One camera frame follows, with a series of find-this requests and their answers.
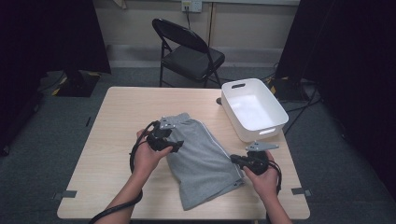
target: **white basket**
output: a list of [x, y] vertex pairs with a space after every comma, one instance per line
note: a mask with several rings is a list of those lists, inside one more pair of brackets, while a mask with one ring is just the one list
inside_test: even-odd
[[289, 120], [275, 96], [257, 78], [224, 83], [221, 103], [244, 142], [275, 136]]

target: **person's arm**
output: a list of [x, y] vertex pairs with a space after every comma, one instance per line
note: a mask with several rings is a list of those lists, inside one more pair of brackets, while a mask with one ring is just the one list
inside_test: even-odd
[[[137, 137], [140, 136], [142, 132], [143, 130], [139, 131], [136, 134]], [[111, 208], [122, 203], [128, 203], [135, 199], [148, 181], [151, 172], [157, 167], [160, 159], [169, 154], [171, 150], [172, 147], [167, 147], [162, 151], [154, 151], [150, 148], [147, 142], [141, 144], [134, 155], [134, 172], [130, 175], [124, 187], [107, 206], [107, 208]], [[134, 206], [127, 207], [119, 212], [100, 218], [95, 222], [95, 224], [129, 223], [133, 211]]]
[[[274, 157], [267, 151], [267, 156], [270, 161]], [[255, 175], [246, 166], [244, 167], [245, 174], [253, 183], [253, 188], [259, 194], [265, 209], [267, 210], [268, 217], [273, 224], [289, 224], [291, 220], [288, 214], [280, 204], [276, 194], [277, 184], [277, 171], [269, 166], [268, 170], [262, 175]]]

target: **folded fabric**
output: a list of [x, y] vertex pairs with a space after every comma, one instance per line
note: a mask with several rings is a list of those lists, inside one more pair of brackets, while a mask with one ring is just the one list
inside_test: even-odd
[[179, 180], [184, 210], [219, 197], [244, 184], [240, 169], [206, 126], [187, 113], [166, 118], [175, 124], [169, 141], [184, 141], [178, 153], [167, 156], [169, 167]]

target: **table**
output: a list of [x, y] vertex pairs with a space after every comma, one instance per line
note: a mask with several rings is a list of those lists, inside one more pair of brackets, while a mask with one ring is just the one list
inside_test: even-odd
[[[130, 175], [129, 153], [136, 132], [163, 116], [187, 112], [203, 122], [231, 154], [246, 155], [248, 144], [237, 137], [224, 109], [216, 103], [220, 96], [221, 90], [213, 89], [110, 88], [67, 187], [77, 195], [62, 199], [58, 216], [90, 219], [103, 211]], [[305, 196], [291, 192], [301, 184], [283, 133], [265, 141], [279, 145], [271, 150], [283, 174], [279, 200], [290, 218], [308, 218]], [[244, 187], [183, 211], [178, 183], [163, 159], [143, 188], [144, 197], [135, 207], [133, 219], [265, 219], [262, 201], [247, 177], [245, 180]]]

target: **basket handle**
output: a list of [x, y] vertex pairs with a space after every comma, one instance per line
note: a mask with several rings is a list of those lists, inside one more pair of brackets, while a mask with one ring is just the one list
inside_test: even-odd
[[246, 83], [241, 83], [241, 84], [235, 84], [231, 86], [231, 89], [236, 89], [236, 88], [242, 88], [244, 86], [246, 86]]
[[264, 130], [260, 131], [259, 135], [273, 133], [274, 131], [276, 131], [276, 128], [267, 128], [267, 129], [264, 129]]

